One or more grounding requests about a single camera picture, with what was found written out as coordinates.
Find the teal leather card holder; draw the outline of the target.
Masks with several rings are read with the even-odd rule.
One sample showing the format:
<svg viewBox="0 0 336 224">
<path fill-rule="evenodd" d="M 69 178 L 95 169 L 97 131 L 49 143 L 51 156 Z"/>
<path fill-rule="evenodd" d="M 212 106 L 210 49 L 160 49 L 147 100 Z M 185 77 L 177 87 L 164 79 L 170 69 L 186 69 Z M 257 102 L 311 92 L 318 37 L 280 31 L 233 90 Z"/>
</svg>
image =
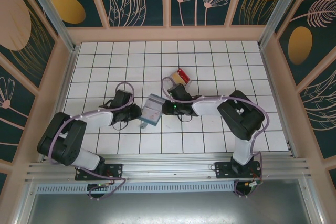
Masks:
<svg viewBox="0 0 336 224">
<path fill-rule="evenodd" d="M 162 104 L 165 102 L 166 100 L 162 97 L 159 97 L 155 94 L 150 94 L 144 104 L 144 106 L 142 107 L 142 110 L 144 107 L 147 107 L 147 108 L 151 108 L 151 109 L 154 109 L 154 110 L 157 110 L 157 111 L 160 111 L 161 112 L 161 116 L 162 116 Z M 144 129 L 146 128 L 149 124 L 140 120 L 141 121 L 141 125 L 140 125 L 140 128 L 141 129 Z"/>
</svg>

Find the white card with pink print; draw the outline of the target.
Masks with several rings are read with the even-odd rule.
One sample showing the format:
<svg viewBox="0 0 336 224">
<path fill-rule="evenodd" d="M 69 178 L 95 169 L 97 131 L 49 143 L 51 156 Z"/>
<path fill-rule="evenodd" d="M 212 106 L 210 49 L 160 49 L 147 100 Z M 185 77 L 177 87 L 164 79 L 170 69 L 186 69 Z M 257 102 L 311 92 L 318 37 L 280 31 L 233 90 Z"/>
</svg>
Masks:
<svg viewBox="0 0 336 224">
<path fill-rule="evenodd" d="M 148 123 L 148 124 L 152 124 L 152 125 L 156 125 L 159 121 L 161 117 L 161 112 L 151 109 L 151 108 L 147 108 L 144 107 L 142 110 L 142 121 Z"/>
</svg>

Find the clear acrylic card box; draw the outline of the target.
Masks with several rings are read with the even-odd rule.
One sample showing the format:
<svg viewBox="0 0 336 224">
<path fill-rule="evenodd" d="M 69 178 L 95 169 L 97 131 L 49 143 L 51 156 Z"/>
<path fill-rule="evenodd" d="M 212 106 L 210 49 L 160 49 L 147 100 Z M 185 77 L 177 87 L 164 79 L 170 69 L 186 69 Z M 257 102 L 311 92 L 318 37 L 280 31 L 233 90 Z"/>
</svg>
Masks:
<svg viewBox="0 0 336 224">
<path fill-rule="evenodd" d="M 170 77 L 172 78 L 174 84 L 182 84 L 187 86 L 192 82 L 182 68 L 178 68 L 178 70 L 173 72 Z"/>
</svg>

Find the red card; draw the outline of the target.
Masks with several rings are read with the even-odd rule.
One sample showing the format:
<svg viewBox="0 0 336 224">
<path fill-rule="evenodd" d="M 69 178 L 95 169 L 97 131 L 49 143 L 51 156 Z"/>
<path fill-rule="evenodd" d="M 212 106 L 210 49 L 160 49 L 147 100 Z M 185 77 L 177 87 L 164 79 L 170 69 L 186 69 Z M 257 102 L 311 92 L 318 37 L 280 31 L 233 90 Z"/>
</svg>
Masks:
<svg viewBox="0 0 336 224">
<path fill-rule="evenodd" d="M 190 83 L 191 80 L 189 76 L 185 73 L 185 71 L 182 68 L 179 68 L 177 72 L 179 73 L 181 78 L 184 80 L 184 85 L 187 85 Z"/>
</svg>

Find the grey metal sheet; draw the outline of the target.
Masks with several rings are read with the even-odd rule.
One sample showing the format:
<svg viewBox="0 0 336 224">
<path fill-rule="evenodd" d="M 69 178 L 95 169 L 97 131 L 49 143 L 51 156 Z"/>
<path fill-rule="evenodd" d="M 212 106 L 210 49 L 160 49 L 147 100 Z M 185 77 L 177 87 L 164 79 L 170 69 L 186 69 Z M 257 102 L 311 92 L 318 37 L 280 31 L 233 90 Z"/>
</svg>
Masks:
<svg viewBox="0 0 336 224">
<path fill-rule="evenodd" d="M 37 195 L 19 224 L 325 224 L 296 190 L 233 193 Z"/>
</svg>

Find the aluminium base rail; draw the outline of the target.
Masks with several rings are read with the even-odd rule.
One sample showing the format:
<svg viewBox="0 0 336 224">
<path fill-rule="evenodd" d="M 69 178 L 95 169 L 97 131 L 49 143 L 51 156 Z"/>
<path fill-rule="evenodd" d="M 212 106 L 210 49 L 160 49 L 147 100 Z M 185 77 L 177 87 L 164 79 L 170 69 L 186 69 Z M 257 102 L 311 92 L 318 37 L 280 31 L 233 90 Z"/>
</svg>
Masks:
<svg viewBox="0 0 336 224">
<path fill-rule="evenodd" d="M 215 181 L 213 164 L 229 161 L 230 153 L 180 154 L 115 154 L 106 155 L 106 163 L 123 165 L 122 176 L 130 183 L 139 182 L 204 182 Z M 263 179 L 286 180 L 309 178 L 311 171 L 304 158 L 294 158 L 291 152 L 262 154 Z M 75 169 L 52 165 L 45 161 L 30 163 L 25 182 L 72 183 Z"/>
</svg>

